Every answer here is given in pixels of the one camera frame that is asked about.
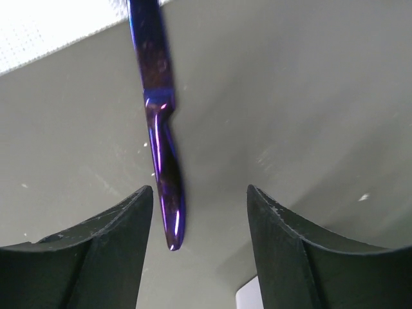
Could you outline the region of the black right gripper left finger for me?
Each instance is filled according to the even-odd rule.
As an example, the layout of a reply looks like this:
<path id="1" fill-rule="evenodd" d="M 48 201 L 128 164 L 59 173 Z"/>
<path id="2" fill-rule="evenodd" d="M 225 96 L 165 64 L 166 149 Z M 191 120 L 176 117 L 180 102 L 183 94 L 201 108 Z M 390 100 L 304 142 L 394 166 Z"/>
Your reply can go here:
<path id="1" fill-rule="evenodd" d="M 135 308 L 153 190 L 42 240 L 1 247 L 1 308 Z"/>

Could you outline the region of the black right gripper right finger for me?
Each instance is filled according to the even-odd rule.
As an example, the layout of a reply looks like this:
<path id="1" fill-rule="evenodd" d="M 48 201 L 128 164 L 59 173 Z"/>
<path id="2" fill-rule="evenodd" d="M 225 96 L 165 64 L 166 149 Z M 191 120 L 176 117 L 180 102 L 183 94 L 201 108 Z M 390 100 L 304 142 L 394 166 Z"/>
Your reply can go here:
<path id="1" fill-rule="evenodd" d="M 410 308 L 411 248 L 321 227 L 249 185 L 247 212 L 265 308 Z"/>

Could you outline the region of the white divided plastic container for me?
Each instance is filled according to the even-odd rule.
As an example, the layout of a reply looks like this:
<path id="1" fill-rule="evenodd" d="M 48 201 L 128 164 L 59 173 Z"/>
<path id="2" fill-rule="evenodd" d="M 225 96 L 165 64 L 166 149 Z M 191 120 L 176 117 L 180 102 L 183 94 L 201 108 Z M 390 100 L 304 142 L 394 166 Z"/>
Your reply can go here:
<path id="1" fill-rule="evenodd" d="M 237 309 L 263 309 L 258 277 L 253 277 L 244 284 L 235 295 Z"/>

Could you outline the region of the clear mesh zip pouch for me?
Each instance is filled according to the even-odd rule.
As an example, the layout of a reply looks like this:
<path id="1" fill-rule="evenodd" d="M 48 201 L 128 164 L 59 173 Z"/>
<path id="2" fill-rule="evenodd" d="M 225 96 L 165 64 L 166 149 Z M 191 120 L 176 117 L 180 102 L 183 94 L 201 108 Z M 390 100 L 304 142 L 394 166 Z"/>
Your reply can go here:
<path id="1" fill-rule="evenodd" d="M 125 21 L 127 1 L 1 0 L 1 74 Z"/>

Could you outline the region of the dark blue table knife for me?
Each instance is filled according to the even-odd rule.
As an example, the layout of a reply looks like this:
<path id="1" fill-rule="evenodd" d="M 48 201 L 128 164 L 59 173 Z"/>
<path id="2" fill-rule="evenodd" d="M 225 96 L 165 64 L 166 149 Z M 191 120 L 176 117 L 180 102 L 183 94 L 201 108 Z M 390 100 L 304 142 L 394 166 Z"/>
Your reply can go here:
<path id="1" fill-rule="evenodd" d="M 183 178 L 170 127 L 175 89 L 167 32 L 158 1 L 128 1 L 127 8 L 165 238 L 169 250 L 176 251 L 184 239 L 186 209 Z"/>

